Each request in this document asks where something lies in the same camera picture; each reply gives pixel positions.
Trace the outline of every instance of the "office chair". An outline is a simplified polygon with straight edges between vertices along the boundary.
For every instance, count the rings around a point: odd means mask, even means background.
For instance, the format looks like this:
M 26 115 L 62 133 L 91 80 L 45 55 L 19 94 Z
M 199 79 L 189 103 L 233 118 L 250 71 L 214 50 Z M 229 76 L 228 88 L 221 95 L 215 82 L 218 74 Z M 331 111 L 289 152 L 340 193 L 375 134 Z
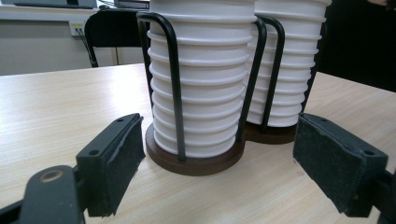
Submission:
M 104 9 L 91 15 L 84 28 L 91 66 L 98 67 L 93 47 L 141 47 L 137 9 Z

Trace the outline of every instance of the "electrical socket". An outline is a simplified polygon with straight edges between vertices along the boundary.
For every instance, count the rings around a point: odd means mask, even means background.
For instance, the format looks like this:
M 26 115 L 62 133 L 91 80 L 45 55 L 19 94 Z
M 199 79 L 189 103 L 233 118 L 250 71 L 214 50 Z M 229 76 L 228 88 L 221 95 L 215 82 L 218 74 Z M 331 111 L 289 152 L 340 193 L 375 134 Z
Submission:
M 79 36 L 78 32 L 76 29 L 81 29 L 82 33 L 84 34 L 84 26 L 85 22 L 84 21 L 70 21 L 69 22 L 69 27 L 70 27 L 70 33 L 72 36 Z

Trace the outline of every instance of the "black metal wire frame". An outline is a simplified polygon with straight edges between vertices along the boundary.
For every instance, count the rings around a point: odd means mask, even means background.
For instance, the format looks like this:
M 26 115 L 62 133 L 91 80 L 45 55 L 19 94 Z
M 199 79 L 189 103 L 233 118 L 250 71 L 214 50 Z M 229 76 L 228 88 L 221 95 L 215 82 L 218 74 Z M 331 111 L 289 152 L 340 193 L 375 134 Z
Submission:
M 318 50 L 319 51 L 315 55 L 315 58 L 314 58 L 315 65 L 311 68 L 311 78 L 309 78 L 309 80 L 307 82 L 308 90 L 306 90 L 305 93 L 304 93 L 305 99 L 301 103 L 301 105 L 303 107 L 301 113 L 303 113 L 304 110 L 305 110 L 306 103 L 308 102 L 309 94 L 311 93 L 311 90 L 312 90 L 312 85 L 314 84 L 314 80 L 315 80 L 315 77 L 317 75 L 317 71 L 319 69 L 323 47 L 324 47 L 324 44 L 326 42 L 326 35 L 327 35 L 327 23 L 326 22 L 323 22 L 321 30 L 320 30 L 320 34 L 321 34 L 322 38 L 318 41 Z
M 247 90 L 245 93 L 245 100 L 242 106 L 241 118 L 238 123 L 238 131 L 236 132 L 235 140 L 240 142 L 244 136 L 245 125 L 248 118 L 248 111 L 253 97 L 254 88 L 256 86 L 257 76 L 259 75 L 260 65 L 262 63 L 262 55 L 264 54 L 265 44 L 267 42 L 267 28 L 264 21 L 257 17 L 254 22 L 258 29 L 257 46 L 254 53 L 253 64 L 250 70 L 250 77 L 247 83 Z
M 140 39 L 142 41 L 143 57 L 145 61 L 145 68 L 147 73 L 148 84 L 152 79 L 152 74 L 149 71 L 149 65 L 151 63 L 148 49 L 149 42 L 147 36 L 147 29 L 145 22 L 157 22 L 163 28 L 166 35 L 166 41 L 168 44 L 169 53 L 169 63 L 171 70 L 171 81 L 172 81 L 172 93 L 174 100 L 175 109 L 175 122 L 176 122 L 176 132 L 177 132 L 177 158 L 179 161 L 185 161 L 186 149 L 185 149 L 185 138 L 184 138 L 184 126 L 183 126 L 183 111 L 182 111 L 182 101 L 181 101 L 181 90 L 180 90 L 180 72 L 178 63 L 178 51 L 177 51 L 177 36 L 172 24 L 162 15 L 154 12 L 138 12 L 136 14 L 137 24 L 139 26 Z M 248 110 L 251 103 L 251 97 L 253 95 L 254 86 L 256 85 L 257 76 L 260 70 L 260 64 L 262 61 L 262 55 L 264 52 L 265 42 L 266 42 L 266 27 L 262 19 L 257 18 L 255 24 L 259 31 L 256 52 L 253 60 L 253 65 L 250 72 L 249 82 L 247 84 L 247 93 L 245 95 L 245 101 L 241 111 L 241 117 L 238 123 L 238 130 L 235 136 L 235 141 L 241 141 L 243 138 L 244 128 L 246 124 L 246 119 L 248 116 Z M 150 89 L 150 101 L 151 106 L 152 100 L 152 89 Z
M 268 128 L 268 119 L 270 118 L 271 107 L 274 100 L 277 76 L 279 74 L 280 63 L 282 61 L 283 48 L 285 47 L 285 30 L 282 24 L 275 18 L 256 13 L 256 16 L 262 19 L 265 23 L 273 26 L 277 32 L 276 52 L 273 63 L 273 69 L 270 77 L 270 84 L 268 86 L 267 99 L 265 101 L 264 113 L 262 115 L 261 132 L 265 133 Z
M 175 110 L 175 124 L 177 135 L 177 159 L 185 161 L 186 157 L 186 144 L 184 138 L 184 124 L 183 124 L 183 109 L 181 102 L 181 88 L 180 88 L 180 72 L 178 65 L 178 50 L 177 50 L 177 37 L 172 24 L 162 15 L 154 12 L 138 12 L 136 14 L 137 24 L 139 26 L 140 39 L 142 41 L 143 57 L 145 60 L 145 68 L 147 73 L 148 85 L 152 79 L 152 74 L 149 71 L 150 58 L 148 54 L 149 42 L 147 37 L 147 30 L 145 22 L 156 22 L 162 28 L 166 36 L 169 53 L 169 63 L 171 70 L 172 94 Z

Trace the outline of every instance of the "light wood tabletop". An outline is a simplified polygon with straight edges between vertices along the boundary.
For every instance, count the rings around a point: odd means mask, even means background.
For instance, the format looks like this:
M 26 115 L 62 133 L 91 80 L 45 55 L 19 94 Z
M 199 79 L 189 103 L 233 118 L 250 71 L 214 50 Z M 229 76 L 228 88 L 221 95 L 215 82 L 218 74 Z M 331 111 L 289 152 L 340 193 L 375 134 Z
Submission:
M 0 77 L 0 207 L 28 179 L 76 155 L 111 121 L 152 122 L 143 64 Z M 329 119 L 389 155 L 396 169 L 396 93 L 318 74 L 306 113 Z M 241 160 L 215 175 L 168 172 L 147 156 L 114 217 L 87 223 L 376 223 L 338 214 L 292 157 L 293 143 L 247 142 Z

